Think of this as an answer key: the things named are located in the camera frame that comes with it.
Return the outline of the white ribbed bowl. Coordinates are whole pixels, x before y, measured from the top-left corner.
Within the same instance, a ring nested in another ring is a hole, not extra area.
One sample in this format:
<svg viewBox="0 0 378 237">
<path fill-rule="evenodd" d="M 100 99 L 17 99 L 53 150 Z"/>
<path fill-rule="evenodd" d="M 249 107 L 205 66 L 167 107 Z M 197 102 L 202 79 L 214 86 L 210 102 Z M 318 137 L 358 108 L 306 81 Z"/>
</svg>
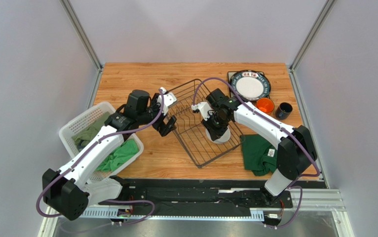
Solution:
<svg viewBox="0 0 378 237">
<path fill-rule="evenodd" d="M 207 130 L 207 128 L 205 129 L 205 132 L 206 132 L 206 136 L 207 136 L 208 140 L 215 143 L 215 144 L 226 143 L 231 137 L 231 132 L 230 132 L 229 128 L 226 129 L 225 133 L 223 134 L 223 136 L 221 138 L 218 138 L 216 140 L 212 140 L 211 135 L 210 135 L 209 131 Z"/>
</svg>

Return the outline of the orange mug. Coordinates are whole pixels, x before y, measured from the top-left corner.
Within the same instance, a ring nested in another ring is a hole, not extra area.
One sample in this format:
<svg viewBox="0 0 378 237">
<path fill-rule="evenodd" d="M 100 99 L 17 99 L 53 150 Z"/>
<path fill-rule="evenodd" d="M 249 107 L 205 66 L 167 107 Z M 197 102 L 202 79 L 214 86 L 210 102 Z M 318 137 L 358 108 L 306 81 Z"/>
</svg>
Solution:
<svg viewBox="0 0 378 237">
<path fill-rule="evenodd" d="M 256 107 L 268 114 L 268 115 L 271 115 L 271 113 L 274 111 L 274 108 L 275 108 L 275 105 L 274 105 L 274 102 L 267 98 L 267 97 L 264 97 L 264 98 L 260 98 L 256 101 Z"/>
</svg>

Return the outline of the white green-rimmed round plate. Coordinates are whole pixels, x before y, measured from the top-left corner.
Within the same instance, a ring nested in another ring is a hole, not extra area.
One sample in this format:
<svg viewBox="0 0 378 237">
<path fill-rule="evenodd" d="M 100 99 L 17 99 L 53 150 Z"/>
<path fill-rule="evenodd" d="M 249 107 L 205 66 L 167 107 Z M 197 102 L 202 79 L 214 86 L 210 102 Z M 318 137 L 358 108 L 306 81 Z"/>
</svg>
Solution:
<svg viewBox="0 0 378 237">
<path fill-rule="evenodd" d="M 242 78 L 229 82 L 234 91 L 249 101 L 257 101 L 260 98 L 269 97 L 271 83 L 269 79 L 260 81 L 254 78 Z"/>
</svg>

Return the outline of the dark blue mug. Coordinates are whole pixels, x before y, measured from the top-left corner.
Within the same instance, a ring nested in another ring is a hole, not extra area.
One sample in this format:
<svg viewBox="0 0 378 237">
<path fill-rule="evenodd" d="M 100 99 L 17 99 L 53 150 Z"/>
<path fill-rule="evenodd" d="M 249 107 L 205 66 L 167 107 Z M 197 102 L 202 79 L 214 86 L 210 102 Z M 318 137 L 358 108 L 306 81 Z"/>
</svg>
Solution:
<svg viewBox="0 0 378 237">
<path fill-rule="evenodd" d="M 292 111 L 293 106 L 287 102 L 283 102 L 277 107 L 275 111 L 275 117 L 278 120 L 285 120 L 288 118 Z"/>
</svg>

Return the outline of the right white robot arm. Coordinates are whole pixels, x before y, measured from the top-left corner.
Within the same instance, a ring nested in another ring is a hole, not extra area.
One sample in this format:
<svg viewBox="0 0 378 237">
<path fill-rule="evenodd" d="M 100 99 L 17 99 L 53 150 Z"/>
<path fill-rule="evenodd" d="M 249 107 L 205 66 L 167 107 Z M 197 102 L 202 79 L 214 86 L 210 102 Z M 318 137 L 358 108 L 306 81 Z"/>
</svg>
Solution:
<svg viewBox="0 0 378 237">
<path fill-rule="evenodd" d="M 316 166 L 317 153 L 308 128 L 284 124 L 260 111 L 251 102 L 225 96 L 216 89 L 206 101 L 195 102 L 193 112 L 200 113 L 210 141 L 222 144 L 230 139 L 229 123 L 236 122 L 265 138 L 277 150 L 276 170 L 265 183 L 265 194 L 279 196 L 309 166 Z"/>
</svg>

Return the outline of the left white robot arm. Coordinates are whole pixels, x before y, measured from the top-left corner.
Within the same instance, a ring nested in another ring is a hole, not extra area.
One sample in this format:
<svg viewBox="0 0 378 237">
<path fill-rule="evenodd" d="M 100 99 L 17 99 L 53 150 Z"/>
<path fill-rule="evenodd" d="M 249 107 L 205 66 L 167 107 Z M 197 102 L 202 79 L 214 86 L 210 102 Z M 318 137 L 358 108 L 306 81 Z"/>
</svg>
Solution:
<svg viewBox="0 0 378 237">
<path fill-rule="evenodd" d="M 105 158 L 120 147 L 132 134 L 152 126 L 164 137 L 175 130 L 176 117 L 167 123 L 168 109 L 177 102 L 172 92 L 160 88 L 154 96 L 143 90 L 133 90 L 126 104 L 109 115 L 93 140 L 77 156 L 58 170 L 48 169 L 42 176 L 42 192 L 36 210 L 53 218 L 40 208 L 43 201 L 57 211 L 56 216 L 77 219 L 88 206 L 115 199 L 125 186 L 121 178 L 110 176 L 97 183 L 87 183 L 91 174 Z"/>
</svg>

